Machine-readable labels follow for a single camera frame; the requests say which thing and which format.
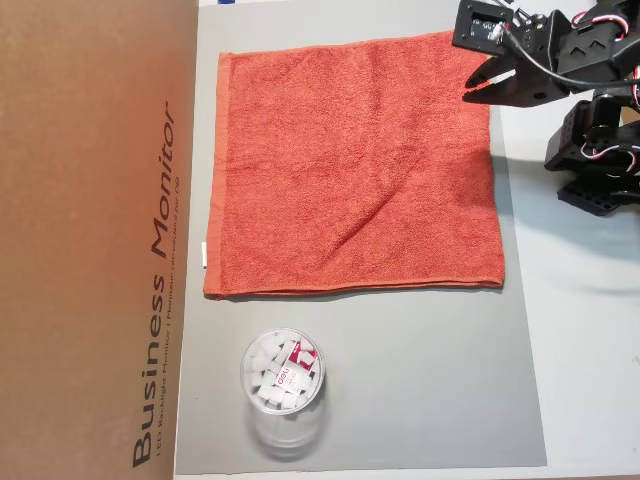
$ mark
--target gray mat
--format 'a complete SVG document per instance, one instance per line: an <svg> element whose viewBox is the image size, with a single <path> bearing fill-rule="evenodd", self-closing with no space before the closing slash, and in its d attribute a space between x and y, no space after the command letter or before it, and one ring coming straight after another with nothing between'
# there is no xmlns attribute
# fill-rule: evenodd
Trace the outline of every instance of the gray mat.
<svg viewBox="0 0 640 480"><path fill-rule="evenodd" d="M546 464L511 195L492 115L502 292L430 288L283 300L206 300L206 235L220 51L408 36L453 27L457 2L323 0L200 10L177 473ZM265 455L239 364L258 333L300 329L327 358L324 434L302 458Z"/></svg>

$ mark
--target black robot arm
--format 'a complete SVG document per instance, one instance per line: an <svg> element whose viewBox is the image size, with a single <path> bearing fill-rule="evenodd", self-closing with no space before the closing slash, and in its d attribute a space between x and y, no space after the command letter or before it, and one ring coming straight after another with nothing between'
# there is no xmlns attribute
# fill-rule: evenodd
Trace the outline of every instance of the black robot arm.
<svg viewBox="0 0 640 480"><path fill-rule="evenodd" d="M545 167L577 174L558 197L590 213L640 203L640 122L618 126L622 107L640 111L640 0L601 3L572 20L500 3L460 3L453 45L492 55L467 80L474 90L464 101L533 107L595 89L565 117Z"/></svg>

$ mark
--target towel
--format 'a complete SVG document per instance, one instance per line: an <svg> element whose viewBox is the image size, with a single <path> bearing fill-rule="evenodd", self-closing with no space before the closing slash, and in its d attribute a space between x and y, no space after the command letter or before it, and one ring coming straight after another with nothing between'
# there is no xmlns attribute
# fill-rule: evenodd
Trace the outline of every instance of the towel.
<svg viewBox="0 0 640 480"><path fill-rule="evenodd" d="M502 284L484 57L451 39L220 55L206 294Z"/></svg>

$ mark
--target white cubes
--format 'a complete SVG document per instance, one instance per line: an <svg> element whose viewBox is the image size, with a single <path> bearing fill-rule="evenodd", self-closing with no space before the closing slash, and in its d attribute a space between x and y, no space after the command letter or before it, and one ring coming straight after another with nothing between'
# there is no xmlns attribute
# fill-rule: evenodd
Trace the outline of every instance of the white cubes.
<svg viewBox="0 0 640 480"><path fill-rule="evenodd" d="M311 342L309 340L307 340L306 338L303 338L300 341L300 350L305 350L307 352L310 352L311 350L313 350L313 345L311 345Z"/></svg>
<svg viewBox="0 0 640 480"><path fill-rule="evenodd" d="M271 385L265 385L263 383L262 386L260 387L260 390L258 390L257 395L263 400L269 400L269 398L271 398L271 394L273 393L274 388L275 387L272 387Z"/></svg>
<svg viewBox="0 0 640 480"><path fill-rule="evenodd" d="M260 382L262 385L274 385L276 383L276 374L273 373L271 370L267 370L266 372L264 372L264 375L262 376L262 381Z"/></svg>
<svg viewBox="0 0 640 480"><path fill-rule="evenodd" d="M276 375L280 373L281 368L282 368L282 364L278 362L269 362L269 371L275 373Z"/></svg>
<svg viewBox="0 0 640 480"><path fill-rule="evenodd" d="M311 377L303 377L302 378L301 389L303 391L308 391L309 388L311 388Z"/></svg>
<svg viewBox="0 0 640 480"><path fill-rule="evenodd" d="M269 403L276 406L280 405L282 403L282 400L284 399L284 394L285 391L283 388L272 387L271 395L269 396Z"/></svg>
<svg viewBox="0 0 640 480"><path fill-rule="evenodd" d="M249 384L256 388L262 385L262 374L260 372L253 372L249 374Z"/></svg>
<svg viewBox="0 0 640 480"><path fill-rule="evenodd" d="M298 361L306 365L313 365L314 360L315 357L309 352L302 352L300 355L298 355Z"/></svg>
<svg viewBox="0 0 640 480"><path fill-rule="evenodd" d="M271 359L260 353L251 359L251 369L254 372L263 372L269 367L269 363L271 363Z"/></svg>
<svg viewBox="0 0 640 480"><path fill-rule="evenodd" d="M297 334L296 332L292 332L290 330L285 330L285 331L281 332L281 336L283 338L286 338L287 340L291 340L293 343L296 343L301 338L299 334Z"/></svg>
<svg viewBox="0 0 640 480"><path fill-rule="evenodd" d="M278 353L280 353L280 344L277 337L267 337L260 343L260 348L269 357L269 360L273 360Z"/></svg>
<svg viewBox="0 0 640 480"><path fill-rule="evenodd" d="M292 408L296 408L297 399L298 395L294 395L293 393L285 393L284 398L282 399L282 409L291 410Z"/></svg>
<svg viewBox="0 0 640 480"><path fill-rule="evenodd" d="M290 360L294 349L297 355ZM312 342L303 335L286 329L271 331L247 348L242 367L245 392L265 413L299 410L318 390L321 361ZM283 366L288 367L281 379L287 390L277 383Z"/></svg>
<svg viewBox="0 0 640 480"><path fill-rule="evenodd" d="M287 350L287 344L285 343L284 347L282 347L282 349L280 350L280 353L276 356L274 362L276 362L278 365L282 365L289 356L289 352L291 352L291 348Z"/></svg>

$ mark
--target white table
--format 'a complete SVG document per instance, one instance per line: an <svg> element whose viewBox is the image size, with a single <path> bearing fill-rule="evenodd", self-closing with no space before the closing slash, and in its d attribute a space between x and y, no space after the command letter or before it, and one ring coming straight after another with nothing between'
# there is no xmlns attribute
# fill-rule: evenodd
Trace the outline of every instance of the white table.
<svg viewBox="0 0 640 480"><path fill-rule="evenodd" d="M583 0L524 4L530 13L559 8L567 15L589 6ZM640 216L630 210L601 219L559 202L555 192L566 179L543 168L547 140L576 101L571 97L526 110L499 107L548 466L235 477L408 480L640 473Z"/></svg>

